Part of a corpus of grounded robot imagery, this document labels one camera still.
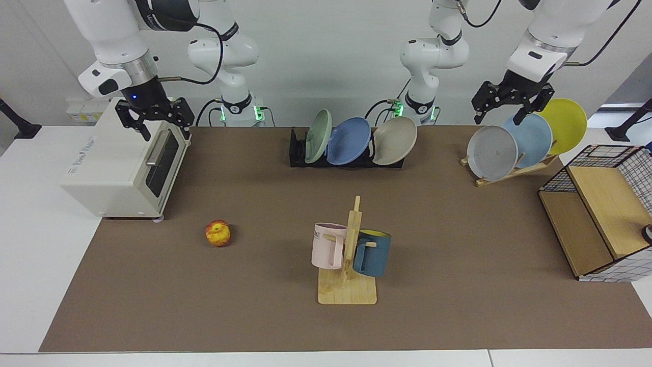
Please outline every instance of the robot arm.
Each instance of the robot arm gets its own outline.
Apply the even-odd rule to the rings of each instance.
[[[516,51],[507,62],[503,81],[487,81],[471,103],[480,123],[486,113],[504,104],[522,104],[514,117],[515,124],[532,112],[540,112],[552,98],[548,83],[582,43],[588,27],[612,6],[613,0],[519,0],[534,19]]]
[[[412,75],[402,101],[404,116],[411,117],[417,125],[431,121],[439,87],[439,78],[432,72],[461,67],[469,58],[469,44],[462,38],[462,16],[455,0],[432,2],[430,27],[437,33],[437,38],[408,41],[400,57]]]
[[[197,0],[65,0],[65,3],[97,58],[78,78],[84,89],[95,97],[121,91],[125,101],[119,101],[115,111],[124,127],[138,131],[145,140],[151,138],[145,120],[166,120],[179,126],[186,139],[190,138],[188,128],[194,115],[185,99],[168,99],[158,80],[154,60],[138,33],[138,24],[150,29],[187,31],[197,22]],[[141,18],[137,20],[134,14],[141,14]]]
[[[222,43],[216,37],[193,40],[188,45],[188,57],[195,67],[214,75],[224,45],[222,68],[217,74],[224,122],[229,126],[253,126],[261,119],[256,98],[245,77],[235,69],[258,61],[258,45],[240,31],[226,0],[200,0],[200,9],[200,23],[217,29]]]

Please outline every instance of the brown table mat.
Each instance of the brown table mat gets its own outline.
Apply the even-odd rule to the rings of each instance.
[[[421,127],[402,170],[352,170],[289,168],[289,129],[194,129],[166,220],[102,221],[40,351],[652,347],[631,284],[573,278],[537,197],[561,164],[476,188],[475,130]],[[393,235],[378,303],[322,306],[313,224],[355,195]]]

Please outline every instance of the yellow plate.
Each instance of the yellow plate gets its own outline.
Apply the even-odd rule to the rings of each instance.
[[[546,119],[557,141],[550,154],[562,154],[575,148],[586,133],[586,113],[570,99],[552,99],[539,115]]]

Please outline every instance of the mug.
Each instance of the mug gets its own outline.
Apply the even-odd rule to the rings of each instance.
[[[346,226],[316,223],[312,239],[312,264],[322,269],[339,269],[344,262]]]
[[[361,229],[355,249],[353,269],[366,276],[383,276],[391,239],[392,236],[388,233]]]

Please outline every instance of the wooden mug stand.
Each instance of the wooden mug stand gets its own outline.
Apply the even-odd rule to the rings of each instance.
[[[353,256],[360,233],[363,213],[360,196],[355,197],[353,210],[349,211],[346,239],[344,240],[344,263],[336,270],[319,269],[318,300],[320,304],[376,304],[376,279],[362,275],[353,269]],[[366,246],[375,246],[369,242]]]
[[[552,146],[555,146],[556,143],[557,143],[556,140],[553,141]],[[521,159],[523,159],[523,157],[525,157],[525,153],[522,153],[518,157],[518,160],[516,161],[516,164],[518,164],[518,162],[520,162]],[[510,172],[510,174],[508,174],[507,176],[503,177],[502,179],[496,180],[496,181],[487,181],[483,177],[480,177],[478,180],[475,180],[475,185],[477,187],[487,186],[487,185],[495,184],[496,182],[509,180],[510,178],[518,177],[518,176],[521,176],[521,175],[524,175],[524,174],[527,174],[527,173],[536,172],[538,170],[548,168],[548,166],[550,166],[555,161],[555,159],[557,159],[557,158],[559,158],[558,154],[548,154],[541,162],[537,163],[536,165],[533,165],[532,167],[514,168],[512,170],[512,172]],[[464,158],[460,159],[460,164],[463,165],[463,166],[468,166],[469,165],[469,157],[467,156],[467,157],[464,157]]]

